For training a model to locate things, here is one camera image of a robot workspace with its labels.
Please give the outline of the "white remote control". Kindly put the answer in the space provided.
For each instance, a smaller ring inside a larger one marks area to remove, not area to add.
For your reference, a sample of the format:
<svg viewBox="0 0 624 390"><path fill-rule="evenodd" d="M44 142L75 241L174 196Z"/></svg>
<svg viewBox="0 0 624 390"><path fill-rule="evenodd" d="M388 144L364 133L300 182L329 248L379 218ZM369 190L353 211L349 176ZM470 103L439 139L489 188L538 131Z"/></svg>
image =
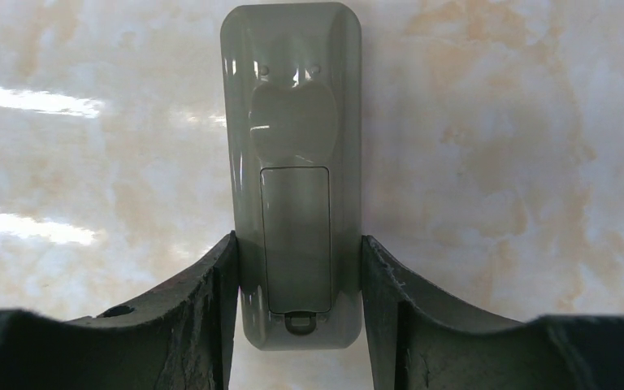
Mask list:
<svg viewBox="0 0 624 390"><path fill-rule="evenodd" d="M361 329L362 29L339 2L243 5L220 30L243 330L261 350L344 349ZM296 336L268 303L261 171L329 172L331 309Z"/></svg>

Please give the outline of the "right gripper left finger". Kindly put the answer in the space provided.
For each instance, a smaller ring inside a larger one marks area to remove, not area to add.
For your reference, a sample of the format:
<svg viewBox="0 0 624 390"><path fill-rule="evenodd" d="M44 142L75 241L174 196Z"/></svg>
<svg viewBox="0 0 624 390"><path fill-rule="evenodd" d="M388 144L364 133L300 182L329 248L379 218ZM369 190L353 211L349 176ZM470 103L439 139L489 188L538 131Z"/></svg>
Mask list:
<svg viewBox="0 0 624 390"><path fill-rule="evenodd" d="M0 389L225 389L237 297L230 233L193 265L96 317L0 310Z"/></svg>

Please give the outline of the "grey remote battery cover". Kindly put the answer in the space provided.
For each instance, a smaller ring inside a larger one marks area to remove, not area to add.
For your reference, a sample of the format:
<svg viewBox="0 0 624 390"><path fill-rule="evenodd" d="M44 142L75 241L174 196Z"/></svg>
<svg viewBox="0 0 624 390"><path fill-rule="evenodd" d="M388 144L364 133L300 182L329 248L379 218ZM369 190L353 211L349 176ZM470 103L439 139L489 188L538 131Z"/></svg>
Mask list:
<svg viewBox="0 0 624 390"><path fill-rule="evenodd" d="M267 168L260 189L269 308L306 336L332 307L329 172Z"/></svg>

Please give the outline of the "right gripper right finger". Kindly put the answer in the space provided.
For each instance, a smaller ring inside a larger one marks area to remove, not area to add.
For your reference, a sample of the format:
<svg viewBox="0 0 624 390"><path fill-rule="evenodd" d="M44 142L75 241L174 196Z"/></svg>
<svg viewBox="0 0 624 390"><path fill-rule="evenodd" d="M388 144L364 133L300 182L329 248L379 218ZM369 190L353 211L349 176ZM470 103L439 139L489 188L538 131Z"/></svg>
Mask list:
<svg viewBox="0 0 624 390"><path fill-rule="evenodd" d="M519 322L445 292L362 239L377 389L624 389L624 315Z"/></svg>

